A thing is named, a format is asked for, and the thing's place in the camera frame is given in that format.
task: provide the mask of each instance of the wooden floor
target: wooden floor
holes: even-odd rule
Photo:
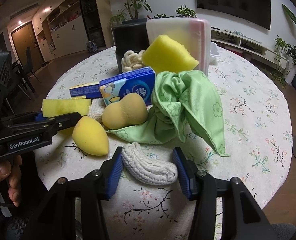
[[[22,92],[20,92],[11,102],[15,113],[19,114],[27,111],[39,111],[42,106],[42,99],[46,98],[46,95],[54,86],[58,78],[67,70],[89,56],[90,54],[84,52],[61,57],[38,71],[37,76],[42,83],[39,83],[34,77],[30,79],[36,93],[33,94],[29,91],[29,95],[32,97],[32,100],[29,100]],[[290,86],[287,86],[285,89],[282,89],[278,84],[277,86],[284,93],[285,98],[288,101],[293,135],[295,135],[296,90]],[[292,223],[296,226],[296,158],[292,158],[290,171],[285,183],[264,208],[264,212],[271,223]]]

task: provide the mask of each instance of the air vent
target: air vent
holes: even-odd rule
[[[33,4],[33,5],[30,5],[29,7],[24,8],[23,10],[21,10],[21,11],[15,13],[15,14],[13,14],[13,15],[11,15],[11,16],[10,16],[10,20],[13,19],[13,18],[15,18],[15,17],[17,17],[17,16],[19,16],[20,14],[25,13],[26,11],[29,11],[29,10],[31,10],[31,9],[33,9],[33,8],[36,8],[36,7],[38,7],[38,6],[39,6],[38,3],[35,3],[35,4]]]

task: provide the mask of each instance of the yellow and blue tissue box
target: yellow and blue tissue box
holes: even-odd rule
[[[155,72],[150,67],[119,74],[100,81],[99,90],[106,105],[120,101],[129,93],[137,93],[151,104],[151,93],[155,85]]]
[[[119,74],[117,76],[70,87],[72,98],[103,98],[106,105],[120,101],[129,93],[139,94],[146,105],[151,104],[150,96],[155,85],[155,72],[150,67]]]

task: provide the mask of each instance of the white knitted scrubber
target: white knitted scrubber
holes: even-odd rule
[[[176,165],[147,157],[137,142],[126,144],[121,155],[128,171],[143,183],[161,186],[174,183],[178,178]]]
[[[143,68],[145,65],[142,63],[142,55],[145,50],[135,53],[132,50],[128,50],[124,57],[121,59],[122,72],[128,72],[135,69]]]
[[[89,107],[88,116],[98,122],[102,122],[102,113],[106,105],[102,98],[95,98]]]

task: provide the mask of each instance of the white tablecloth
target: white tablecloth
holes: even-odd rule
[[[219,48],[221,57],[209,66],[224,112],[226,152],[219,157],[205,141],[186,127],[187,142],[142,145],[150,158],[171,161],[180,146],[198,168],[213,177],[242,179],[260,207],[264,207],[286,179],[292,155],[292,127],[287,101],[273,82],[245,59]],[[69,87],[118,74],[115,47],[95,54],[62,75],[47,98],[70,98]],[[60,177],[82,178],[111,158],[124,141],[109,135],[109,155],[82,153],[71,132],[60,132],[50,146],[35,151],[38,174],[47,189]],[[221,213],[221,199],[217,200]],[[123,171],[116,194],[102,203],[110,239],[186,239],[195,202],[181,193],[179,183],[153,187]],[[77,217],[80,217],[80,200]],[[217,216],[215,238],[220,238],[222,216]]]

